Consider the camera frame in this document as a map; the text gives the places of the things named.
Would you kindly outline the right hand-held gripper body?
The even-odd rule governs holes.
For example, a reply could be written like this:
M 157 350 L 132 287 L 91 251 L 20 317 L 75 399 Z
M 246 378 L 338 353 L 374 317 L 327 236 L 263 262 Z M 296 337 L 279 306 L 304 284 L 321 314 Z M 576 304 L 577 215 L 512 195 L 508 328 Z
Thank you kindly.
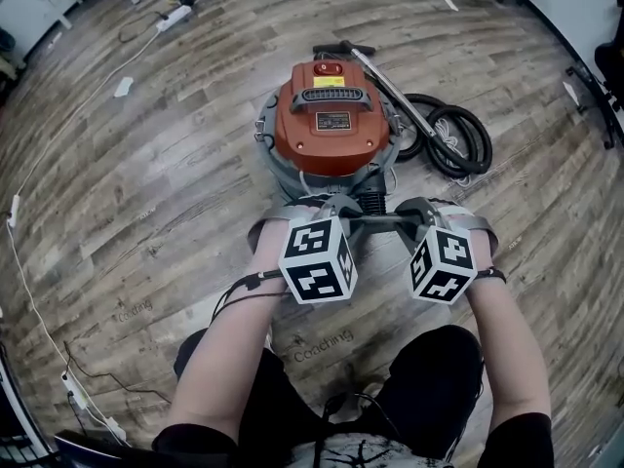
M 441 213 L 446 228 L 428 224 L 418 228 L 409 262 L 410 296 L 419 301 L 454 304 L 478 276 L 470 233 L 481 230 L 489 235 L 490 250 L 497 238 L 488 221 L 467 209 L 443 202 Z

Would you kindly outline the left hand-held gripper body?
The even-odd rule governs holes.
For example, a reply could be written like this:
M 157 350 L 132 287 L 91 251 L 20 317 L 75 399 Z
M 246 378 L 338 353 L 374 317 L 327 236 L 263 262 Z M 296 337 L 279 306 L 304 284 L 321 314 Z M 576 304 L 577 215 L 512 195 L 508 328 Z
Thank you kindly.
M 254 250 L 268 220 L 288 224 L 279 271 L 300 304 L 348 300 L 358 273 L 340 218 L 333 211 L 279 207 L 267 212 L 248 233 Z

